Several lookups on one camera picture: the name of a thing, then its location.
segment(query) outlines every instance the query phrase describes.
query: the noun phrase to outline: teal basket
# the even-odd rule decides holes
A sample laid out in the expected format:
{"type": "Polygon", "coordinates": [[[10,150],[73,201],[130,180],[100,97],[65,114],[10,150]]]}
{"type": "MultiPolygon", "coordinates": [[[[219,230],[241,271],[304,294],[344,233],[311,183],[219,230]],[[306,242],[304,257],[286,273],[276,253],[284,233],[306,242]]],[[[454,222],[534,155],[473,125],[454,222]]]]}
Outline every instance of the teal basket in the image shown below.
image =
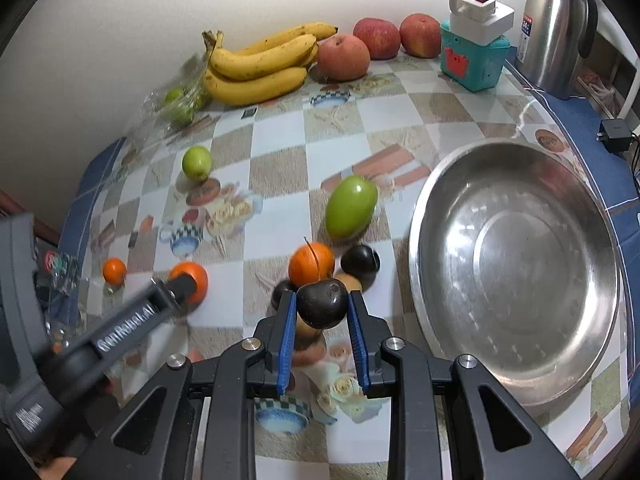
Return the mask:
{"type": "Polygon", "coordinates": [[[466,40],[449,30],[449,20],[440,25],[442,52],[440,68],[466,89],[477,92],[498,84],[510,47],[504,36],[485,46],[466,40]]]}

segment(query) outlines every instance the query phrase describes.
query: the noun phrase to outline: metal screw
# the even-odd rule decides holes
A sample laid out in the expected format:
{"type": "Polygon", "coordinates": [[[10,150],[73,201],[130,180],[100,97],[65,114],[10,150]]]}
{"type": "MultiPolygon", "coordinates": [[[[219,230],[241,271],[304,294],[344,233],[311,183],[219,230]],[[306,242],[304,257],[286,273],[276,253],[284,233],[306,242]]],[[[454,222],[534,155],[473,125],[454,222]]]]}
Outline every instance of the metal screw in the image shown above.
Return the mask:
{"type": "Polygon", "coordinates": [[[166,360],[166,365],[171,368],[171,370],[179,370],[182,368],[187,362],[187,358],[182,354],[172,354],[166,360]]]}
{"type": "Polygon", "coordinates": [[[404,348],[404,341],[399,337],[390,337],[385,341],[385,345],[387,348],[391,348],[392,350],[401,350],[404,348]]]}
{"type": "Polygon", "coordinates": [[[245,350],[257,350],[260,348],[262,342],[257,337],[248,337],[246,339],[242,339],[242,348],[245,350]]]}
{"type": "Polygon", "coordinates": [[[469,354],[462,354],[458,357],[458,362],[464,368],[475,368],[478,364],[478,359],[469,354]]]}

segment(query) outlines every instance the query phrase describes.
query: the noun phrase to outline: banana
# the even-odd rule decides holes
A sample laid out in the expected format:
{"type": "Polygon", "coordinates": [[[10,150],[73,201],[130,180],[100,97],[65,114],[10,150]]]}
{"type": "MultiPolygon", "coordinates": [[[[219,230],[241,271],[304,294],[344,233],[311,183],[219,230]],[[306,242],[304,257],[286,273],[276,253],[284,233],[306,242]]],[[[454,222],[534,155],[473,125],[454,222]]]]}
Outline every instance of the banana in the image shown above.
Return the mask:
{"type": "Polygon", "coordinates": [[[309,51],[306,55],[305,59],[300,61],[297,66],[309,66],[313,62],[316,61],[316,57],[318,56],[318,45],[315,44],[314,47],[309,51]]]}
{"type": "Polygon", "coordinates": [[[231,106],[246,106],[289,93],[301,86],[305,77],[305,68],[290,67],[253,81],[238,82],[207,68],[202,83],[214,99],[231,106]]]}
{"type": "Polygon", "coordinates": [[[276,34],[272,34],[266,38],[262,38],[260,41],[257,41],[242,50],[236,51],[236,54],[240,54],[241,56],[258,54],[259,52],[264,52],[274,46],[280,46],[283,43],[287,43],[287,41],[291,41],[303,34],[313,34],[317,40],[325,40],[336,32],[338,32],[338,27],[334,27],[328,23],[305,23],[303,25],[298,25],[297,27],[282,30],[281,32],[277,32],[276,34]]]}
{"type": "Polygon", "coordinates": [[[313,49],[316,37],[303,34],[280,46],[248,56],[235,54],[223,48],[221,43],[216,41],[209,66],[234,81],[249,81],[297,65],[313,49]]]}

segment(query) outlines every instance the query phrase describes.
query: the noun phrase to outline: stainless steel basin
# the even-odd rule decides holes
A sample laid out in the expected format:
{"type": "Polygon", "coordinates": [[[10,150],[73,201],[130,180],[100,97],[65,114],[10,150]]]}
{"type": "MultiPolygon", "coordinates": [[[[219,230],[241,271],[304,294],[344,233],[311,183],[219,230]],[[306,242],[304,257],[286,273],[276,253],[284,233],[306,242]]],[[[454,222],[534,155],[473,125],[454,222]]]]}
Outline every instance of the stainless steel basin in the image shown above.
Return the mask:
{"type": "Polygon", "coordinates": [[[618,254],[593,193],[511,140],[451,153],[412,220],[409,266],[436,356],[473,354],[530,412],[581,386],[615,321],[618,254]]]}

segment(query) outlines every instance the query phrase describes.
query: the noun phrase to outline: power adapter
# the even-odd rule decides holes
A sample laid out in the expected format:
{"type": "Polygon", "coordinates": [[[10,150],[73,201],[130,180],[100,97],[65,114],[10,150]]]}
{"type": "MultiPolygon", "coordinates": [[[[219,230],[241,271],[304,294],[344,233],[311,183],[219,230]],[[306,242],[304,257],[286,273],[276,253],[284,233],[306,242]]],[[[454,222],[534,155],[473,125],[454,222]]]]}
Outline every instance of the power adapter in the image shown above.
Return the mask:
{"type": "Polygon", "coordinates": [[[626,152],[636,140],[624,119],[603,119],[597,139],[609,153],[626,152]]]}

